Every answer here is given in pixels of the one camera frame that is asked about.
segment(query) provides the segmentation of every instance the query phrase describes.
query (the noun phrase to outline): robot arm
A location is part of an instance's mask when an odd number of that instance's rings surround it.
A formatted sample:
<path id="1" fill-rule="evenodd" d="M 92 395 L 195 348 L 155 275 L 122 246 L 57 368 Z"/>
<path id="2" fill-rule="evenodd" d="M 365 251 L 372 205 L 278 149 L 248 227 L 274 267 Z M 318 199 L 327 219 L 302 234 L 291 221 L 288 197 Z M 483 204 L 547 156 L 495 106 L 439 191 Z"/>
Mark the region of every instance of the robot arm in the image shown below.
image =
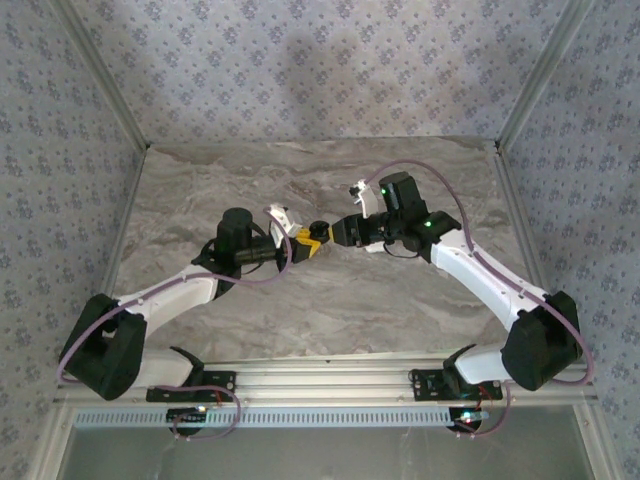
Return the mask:
<path id="1" fill-rule="evenodd" d="M 279 224 L 271 235 L 253 223 L 249 211 L 227 210 L 216 238 L 177 275 L 119 299 L 104 294 L 92 297 L 62 350 L 64 370 L 105 400 L 135 387 L 196 386 L 199 360 L 179 348 L 145 349 L 146 338 L 183 312 L 219 298 L 234 283 L 245 282 L 241 280 L 245 265 L 275 261 L 283 270 L 285 235 L 290 238 L 292 263 L 312 257 L 329 240 L 326 222 L 302 228 L 296 215 L 280 205 L 272 205 L 269 214 Z"/>
<path id="2" fill-rule="evenodd" d="M 473 240 L 468 245 L 460 223 L 444 212 L 430 212 L 415 180 L 406 172 L 380 180 L 380 192 L 387 211 L 366 214 L 377 212 L 371 188 L 359 182 L 351 189 L 363 213 L 335 223 L 330 231 L 334 242 L 358 247 L 402 242 L 406 249 L 467 287 L 509 332 L 504 345 L 470 345 L 445 361 L 445 380 L 454 393 L 463 393 L 472 385 L 489 380 L 513 380 L 523 388 L 537 390 L 580 357 L 582 351 L 575 338 L 530 298 L 543 299 L 578 329 L 571 297 L 564 292 L 549 295 L 515 275 Z M 490 272 L 478 256 L 503 279 Z M 511 288 L 504 279 L 518 285 L 520 290 Z"/>

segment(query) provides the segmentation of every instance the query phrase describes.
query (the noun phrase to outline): purple cable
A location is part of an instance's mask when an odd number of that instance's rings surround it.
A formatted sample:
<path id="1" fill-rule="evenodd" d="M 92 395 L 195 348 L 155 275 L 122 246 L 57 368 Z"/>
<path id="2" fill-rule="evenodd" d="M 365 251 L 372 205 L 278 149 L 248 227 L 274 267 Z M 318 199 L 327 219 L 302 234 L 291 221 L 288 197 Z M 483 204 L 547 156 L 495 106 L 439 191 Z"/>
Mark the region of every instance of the purple cable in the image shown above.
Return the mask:
<path id="1" fill-rule="evenodd" d="M 276 225 L 276 227 L 278 227 L 278 229 L 284 236 L 284 242 L 287 247 L 287 262 L 285 263 L 282 270 L 278 272 L 277 275 L 274 275 L 273 277 L 267 278 L 265 280 L 243 280 L 243 279 L 238 279 L 233 277 L 227 277 L 226 275 L 218 275 L 217 273 L 203 272 L 203 273 L 192 273 L 191 275 L 186 275 L 184 278 L 174 278 L 173 280 L 170 280 L 166 283 L 158 285 L 156 288 L 154 288 L 153 290 L 149 290 L 147 293 L 145 293 L 144 295 L 141 295 L 139 298 L 117 306 L 110 312 L 98 318 L 98 320 L 96 320 L 94 323 L 92 323 L 91 326 L 87 328 L 82 333 L 82 335 L 80 335 L 77 338 L 77 340 L 73 343 L 73 345 L 71 345 L 69 350 L 67 350 L 67 353 L 65 353 L 62 359 L 60 360 L 60 364 L 56 369 L 56 377 L 58 378 L 58 382 L 67 383 L 67 384 L 80 383 L 77 380 L 68 380 L 64 378 L 64 369 L 67 366 L 67 363 L 69 363 L 69 360 L 71 359 L 71 357 L 78 351 L 80 346 L 87 340 L 87 338 L 89 338 L 89 336 L 91 336 L 91 334 L 95 332 L 103 323 L 105 323 L 107 320 L 112 319 L 114 316 L 116 316 L 118 313 L 122 312 L 123 310 L 129 307 L 132 307 L 134 305 L 137 305 L 140 300 L 142 301 L 149 300 L 154 295 L 157 295 L 158 293 L 161 293 L 167 290 L 168 288 L 178 285 L 179 283 L 184 283 L 186 281 L 194 280 L 197 278 L 215 278 L 217 280 L 224 280 L 226 282 L 231 282 L 238 285 L 248 285 L 248 286 L 269 285 L 270 283 L 273 283 L 281 279 L 289 271 L 289 268 L 291 267 L 291 263 L 293 261 L 292 251 L 291 251 L 291 241 L 289 240 L 289 236 L 287 235 L 287 232 L 282 227 L 280 222 L 278 222 L 278 220 L 276 220 L 276 218 L 273 215 L 271 215 L 271 211 L 268 208 L 265 208 L 263 212 Z"/>
<path id="2" fill-rule="evenodd" d="M 226 430 L 220 433 L 216 433 L 214 435 L 204 435 L 202 437 L 187 437 L 184 435 L 180 435 L 178 433 L 178 424 L 185 417 L 188 417 L 190 414 L 183 413 L 178 415 L 176 418 L 173 419 L 173 426 L 171 427 L 171 430 L 173 431 L 173 435 L 176 438 L 176 440 L 181 438 L 186 440 L 187 442 L 202 442 L 207 440 L 216 440 L 218 438 L 225 437 L 229 435 L 231 432 L 233 432 L 238 426 L 238 423 L 240 423 L 240 420 L 242 419 L 242 405 L 240 404 L 240 399 L 237 397 L 235 393 L 233 393 L 231 390 L 228 390 L 224 387 L 218 387 L 217 385 L 201 385 L 197 387 L 172 387 L 171 385 L 157 385 L 154 388 L 159 388 L 161 390 L 169 390 L 170 392 L 202 392 L 205 390 L 211 390 L 214 392 L 220 392 L 220 393 L 224 393 L 225 395 L 228 395 L 229 397 L 231 397 L 231 400 L 233 400 L 233 403 L 236 404 L 236 414 L 233 417 L 233 421 L 229 424 Z"/>
<path id="3" fill-rule="evenodd" d="M 456 205 L 458 206 L 458 210 L 460 210 L 460 216 L 462 217 L 462 229 L 464 231 L 465 242 L 466 242 L 467 248 L 469 249 L 471 254 L 476 258 L 476 260 L 478 260 L 478 263 L 480 263 L 480 265 L 482 265 L 496 279 L 498 279 L 499 281 L 501 281 L 502 283 L 507 285 L 512 290 L 520 293 L 521 292 L 521 288 L 517 283 L 511 281 L 508 277 L 506 277 L 501 272 L 496 270 L 493 266 L 491 266 L 489 264 L 489 262 L 479 252 L 476 252 L 474 250 L 475 249 L 475 245 L 473 244 L 473 239 L 471 238 L 471 228 L 469 227 L 469 218 L 467 217 L 467 213 L 466 213 L 466 211 L 464 209 L 464 206 L 462 205 L 462 202 L 460 201 L 460 197 L 458 197 L 458 194 L 455 192 L 455 190 L 453 189 L 451 184 L 447 181 L 447 179 L 444 178 L 442 176 L 442 174 L 440 172 L 438 172 L 435 168 L 433 168 L 431 165 L 428 165 L 428 164 L 426 164 L 424 162 L 420 162 L 418 160 L 413 160 L 413 159 L 410 159 L 410 158 L 409 159 L 395 160 L 393 162 L 389 162 L 389 163 L 381 166 L 380 168 L 378 168 L 375 172 L 373 172 L 371 175 L 369 175 L 364 180 L 364 183 L 365 184 L 369 184 L 375 177 L 377 177 L 383 171 L 385 171 L 388 168 L 391 168 L 391 167 L 393 167 L 395 165 L 400 165 L 400 164 L 418 165 L 419 167 L 426 168 L 431 173 L 433 173 L 436 177 L 438 177 L 438 179 L 445 186 L 445 188 L 447 189 L 449 194 L 451 194 L 451 196 L 453 197 L 453 200 L 456 202 Z M 543 299 L 538 298 L 533 293 L 528 292 L 526 290 L 523 291 L 522 294 L 525 297 L 527 297 L 529 300 L 531 300 L 532 302 L 534 302 L 537 305 L 539 305 L 542 308 L 544 308 L 551 315 L 553 315 L 553 317 L 556 320 L 558 320 L 562 324 L 562 326 L 565 327 L 569 331 L 569 333 L 571 333 L 571 335 L 573 335 L 573 338 L 576 339 L 576 342 L 578 342 L 578 345 L 580 345 L 580 348 L 582 348 L 582 351 L 584 352 L 584 355 L 586 357 L 586 360 L 587 360 L 587 371 L 585 372 L 584 377 L 582 377 L 580 380 L 573 380 L 573 381 L 572 380 L 556 380 L 556 379 L 553 379 L 553 382 L 559 383 L 559 384 L 562 384 L 562 385 L 576 385 L 576 386 L 577 385 L 586 385 L 587 383 L 589 383 L 592 380 L 593 373 L 594 373 L 593 355 L 591 354 L 591 351 L 589 350 L 589 348 L 587 346 L 587 342 L 584 340 L 582 335 L 580 335 L 580 332 L 578 332 L 578 330 L 571 324 L 571 322 L 569 322 L 569 320 L 567 320 L 564 317 L 564 315 L 562 315 L 560 312 L 558 312 L 555 308 L 553 308 L 551 305 L 549 305 Z"/>

